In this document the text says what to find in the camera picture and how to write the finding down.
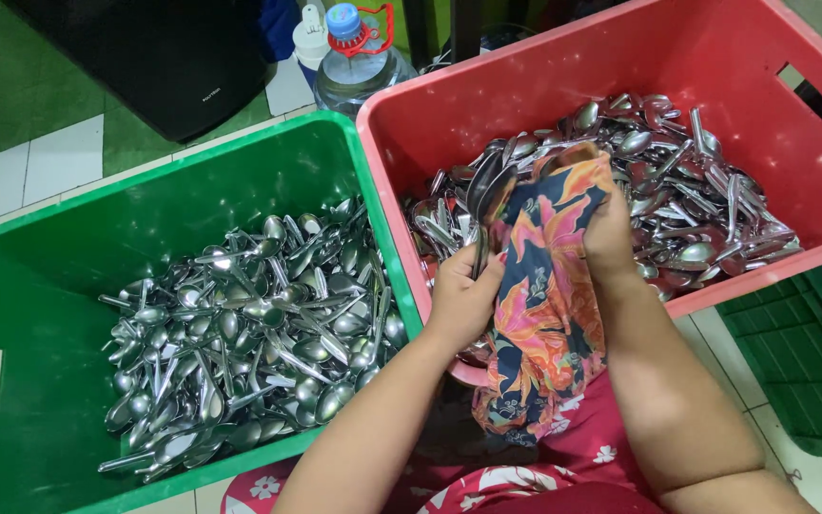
tiled floor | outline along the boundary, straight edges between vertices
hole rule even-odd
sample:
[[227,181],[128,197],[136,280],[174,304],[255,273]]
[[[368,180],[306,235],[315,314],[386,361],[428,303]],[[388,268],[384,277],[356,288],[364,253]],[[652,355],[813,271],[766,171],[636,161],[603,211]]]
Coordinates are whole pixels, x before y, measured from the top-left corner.
[[[822,37],[822,0],[786,0]],[[155,134],[81,74],[0,4],[0,223],[37,208],[313,111],[289,63],[243,111],[188,146]],[[798,449],[714,308],[676,320],[693,351],[751,424],[767,468],[792,481],[822,512],[822,458]],[[133,510],[135,514],[211,514],[232,478]]]

batik cloth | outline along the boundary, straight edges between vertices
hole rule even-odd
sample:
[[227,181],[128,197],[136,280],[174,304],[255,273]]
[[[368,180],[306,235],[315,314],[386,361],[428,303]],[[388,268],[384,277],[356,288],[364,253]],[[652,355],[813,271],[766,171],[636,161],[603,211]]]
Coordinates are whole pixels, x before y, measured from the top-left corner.
[[506,271],[493,322],[488,386],[472,412],[489,433],[535,445],[561,403],[582,394],[606,367],[605,334],[583,235],[614,188],[609,155],[592,143],[535,162],[531,180],[488,214]]

green plastic crate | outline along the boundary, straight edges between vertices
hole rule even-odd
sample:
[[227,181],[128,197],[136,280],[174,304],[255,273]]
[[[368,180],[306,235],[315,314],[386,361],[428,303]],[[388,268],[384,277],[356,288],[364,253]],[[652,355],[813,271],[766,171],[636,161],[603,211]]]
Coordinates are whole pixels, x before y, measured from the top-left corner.
[[141,486],[103,417],[116,310],[97,295],[268,214],[323,213],[362,193],[399,311],[420,330],[353,124],[315,112],[0,225],[0,512],[118,513],[301,453],[314,430]]
[[822,266],[716,309],[785,431],[822,456]]

woman's right hand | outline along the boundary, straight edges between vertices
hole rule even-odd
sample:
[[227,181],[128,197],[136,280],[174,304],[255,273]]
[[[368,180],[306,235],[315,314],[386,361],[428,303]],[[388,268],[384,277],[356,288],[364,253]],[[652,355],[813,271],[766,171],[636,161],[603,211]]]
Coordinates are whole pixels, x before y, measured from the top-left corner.
[[620,189],[614,188],[607,201],[598,206],[592,215],[583,239],[589,274],[595,283],[604,284],[623,277],[638,276],[630,232],[626,199]]

pink plastic crate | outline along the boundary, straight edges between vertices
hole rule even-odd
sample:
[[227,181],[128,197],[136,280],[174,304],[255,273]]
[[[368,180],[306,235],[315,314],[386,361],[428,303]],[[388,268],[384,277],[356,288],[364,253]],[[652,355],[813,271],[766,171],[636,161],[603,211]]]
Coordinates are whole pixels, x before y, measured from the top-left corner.
[[[489,139],[553,127],[629,89],[667,94],[685,113],[699,105],[726,158],[807,249],[672,300],[672,316],[822,264],[822,119],[776,76],[789,63],[822,93],[822,39],[780,0],[634,0],[373,96],[357,128],[421,319],[430,295],[397,199]],[[484,383],[483,370],[450,371]]]

